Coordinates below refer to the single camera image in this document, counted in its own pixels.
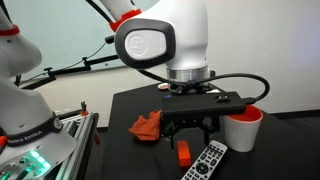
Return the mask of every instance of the red and white cup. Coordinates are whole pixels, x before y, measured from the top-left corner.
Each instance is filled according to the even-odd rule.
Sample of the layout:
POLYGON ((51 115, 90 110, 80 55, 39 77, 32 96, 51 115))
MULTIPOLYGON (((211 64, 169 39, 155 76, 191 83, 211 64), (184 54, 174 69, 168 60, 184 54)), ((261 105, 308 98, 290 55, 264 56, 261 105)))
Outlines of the red and white cup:
POLYGON ((226 144, 238 152, 251 151, 262 118, 261 110, 253 105, 247 105, 243 114, 224 116, 226 144))

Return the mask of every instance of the tv remote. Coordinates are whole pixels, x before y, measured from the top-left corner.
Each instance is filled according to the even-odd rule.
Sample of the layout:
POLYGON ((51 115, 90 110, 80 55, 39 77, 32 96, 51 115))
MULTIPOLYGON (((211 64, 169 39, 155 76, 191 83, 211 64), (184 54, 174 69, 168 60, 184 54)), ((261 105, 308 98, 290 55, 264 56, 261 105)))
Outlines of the tv remote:
POLYGON ((226 145, 212 140, 182 177, 182 180, 209 179, 227 149, 226 145))

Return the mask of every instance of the white wall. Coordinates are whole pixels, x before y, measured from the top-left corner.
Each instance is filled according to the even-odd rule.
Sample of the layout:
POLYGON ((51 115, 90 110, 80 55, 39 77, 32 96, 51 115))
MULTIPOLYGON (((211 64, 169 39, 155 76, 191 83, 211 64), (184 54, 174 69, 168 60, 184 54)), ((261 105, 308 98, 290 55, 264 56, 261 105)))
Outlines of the white wall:
MULTIPOLYGON (((218 74, 246 72, 271 84, 257 106, 267 112, 320 109, 320 0, 206 0, 209 66, 218 74)), ((165 76, 165 66, 151 70, 165 76)), ((155 81, 129 68, 62 77, 41 87, 53 110, 78 109, 86 101, 107 126, 114 93, 155 81)), ((260 83, 219 80, 226 90, 256 96, 260 83)))

